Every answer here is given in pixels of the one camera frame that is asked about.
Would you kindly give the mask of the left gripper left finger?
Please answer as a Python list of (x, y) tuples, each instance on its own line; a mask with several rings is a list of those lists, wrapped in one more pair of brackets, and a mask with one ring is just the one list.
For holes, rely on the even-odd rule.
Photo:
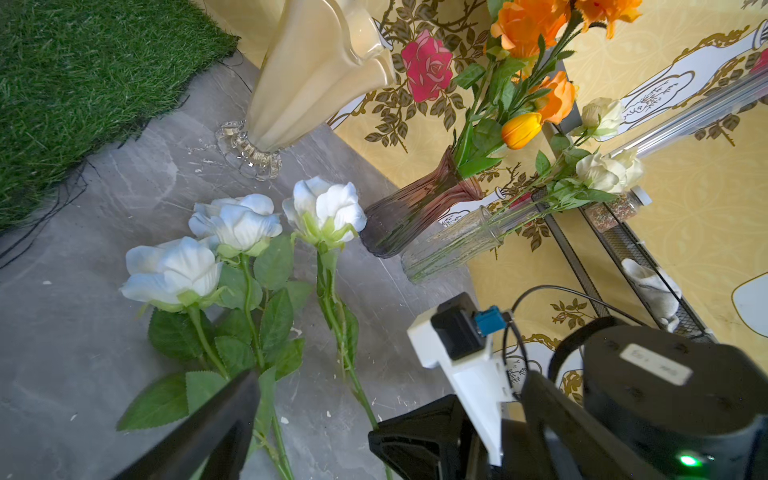
[(118, 479), (238, 479), (260, 401), (258, 374), (244, 371)]

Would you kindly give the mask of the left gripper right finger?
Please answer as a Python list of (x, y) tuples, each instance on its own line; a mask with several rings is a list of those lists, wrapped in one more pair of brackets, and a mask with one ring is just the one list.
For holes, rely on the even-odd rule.
[(588, 479), (658, 479), (660, 473), (618, 440), (542, 374), (530, 371), (522, 388), (530, 448), (543, 479), (558, 472), (546, 439), (551, 430)]

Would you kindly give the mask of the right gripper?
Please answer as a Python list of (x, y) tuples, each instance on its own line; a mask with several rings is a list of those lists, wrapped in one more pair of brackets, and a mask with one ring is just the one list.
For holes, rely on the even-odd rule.
[(458, 397), (447, 395), (382, 422), (368, 434), (371, 452), (403, 479), (538, 479), (525, 423), (501, 421), (502, 465), (476, 433)]

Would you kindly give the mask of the pale blue rose bottom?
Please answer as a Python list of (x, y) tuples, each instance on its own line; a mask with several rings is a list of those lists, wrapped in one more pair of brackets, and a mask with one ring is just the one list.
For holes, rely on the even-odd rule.
[(251, 347), (233, 335), (216, 335), (204, 312), (234, 291), (221, 284), (224, 266), (212, 247), (190, 237), (126, 253), (129, 277), (120, 292), (152, 308), (150, 345), (165, 358), (199, 369), (169, 374), (146, 387), (118, 421), (119, 431), (181, 420), (226, 381), (255, 366)]

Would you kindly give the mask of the pale blue rose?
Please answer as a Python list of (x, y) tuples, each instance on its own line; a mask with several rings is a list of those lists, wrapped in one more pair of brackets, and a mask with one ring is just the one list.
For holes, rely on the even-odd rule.
[(234, 291), (221, 284), (224, 266), (212, 247), (190, 237), (126, 253), (129, 277), (120, 292), (152, 308), (150, 345), (165, 358), (199, 369), (169, 374), (146, 387), (118, 421), (119, 431), (181, 420), (226, 381), (255, 366), (251, 347), (233, 335), (216, 335), (204, 312)]
[(210, 241), (224, 265), (218, 302), (229, 313), (203, 346), (229, 377), (250, 368), (265, 374), (251, 445), (267, 452), (280, 478), (291, 479), (274, 396), (277, 384), (299, 370), (305, 347), (293, 328), (311, 286), (294, 277), (294, 244), (273, 201), (260, 194), (198, 204), (189, 228)]
[(316, 250), (317, 298), (336, 340), (342, 377), (376, 431), (379, 422), (356, 371), (359, 322), (337, 292), (339, 257), (367, 223), (356, 187), (351, 182), (331, 184), (319, 176), (300, 180), (292, 196), (282, 202), (282, 208), (294, 230), (292, 238), (300, 238)]

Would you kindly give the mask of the white rose stem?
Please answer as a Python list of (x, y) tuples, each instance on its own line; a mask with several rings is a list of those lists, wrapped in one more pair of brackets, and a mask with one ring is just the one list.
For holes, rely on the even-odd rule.
[(635, 150), (612, 157), (581, 148), (583, 141), (617, 133), (623, 111), (618, 99), (598, 97), (590, 101), (580, 111), (581, 125), (575, 129), (576, 138), (555, 136), (553, 140), (561, 147), (555, 157), (549, 159), (545, 153), (538, 152), (534, 178), (504, 194), (488, 209), (496, 213), (530, 194), (541, 214), (514, 231), (530, 233), (547, 215), (591, 203), (607, 203), (628, 192), (644, 174)]

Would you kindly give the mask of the orange rose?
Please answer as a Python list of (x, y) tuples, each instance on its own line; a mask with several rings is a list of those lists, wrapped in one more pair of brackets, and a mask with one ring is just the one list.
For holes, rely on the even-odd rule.
[(530, 95), (548, 90), (533, 100), (542, 122), (560, 124), (572, 111), (579, 88), (568, 79), (564, 71), (557, 72), (553, 78), (545, 77), (542, 83), (529, 91)]

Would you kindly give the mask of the orange marigold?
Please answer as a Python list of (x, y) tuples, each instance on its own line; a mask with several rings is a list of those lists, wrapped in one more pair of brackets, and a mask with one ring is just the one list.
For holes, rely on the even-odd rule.
[(470, 86), (475, 95), (470, 121), (483, 119), (504, 125), (508, 120), (537, 112), (530, 95), (545, 77), (559, 72), (558, 61), (568, 53), (581, 17), (568, 1), (510, 1), (491, 25), (491, 46), (483, 76)]

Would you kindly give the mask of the orange rose stem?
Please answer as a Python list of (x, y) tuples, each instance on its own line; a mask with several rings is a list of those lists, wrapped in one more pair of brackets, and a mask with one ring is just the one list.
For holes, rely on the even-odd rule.
[(641, 16), (639, 8), (642, 0), (576, 0), (575, 8), (579, 10), (584, 19), (583, 32), (586, 32), (592, 24), (605, 25), (606, 38), (612, 39), (615, 35), (616, 23), (633, 23)]

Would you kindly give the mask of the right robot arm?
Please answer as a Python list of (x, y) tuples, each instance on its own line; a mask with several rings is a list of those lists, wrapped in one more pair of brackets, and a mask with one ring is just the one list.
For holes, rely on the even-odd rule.
[(562, 340), (504, 420), (490, 381), (383, 422), (405, 479), (763, 479), (767, 377), (741, 350), (613, 317)]

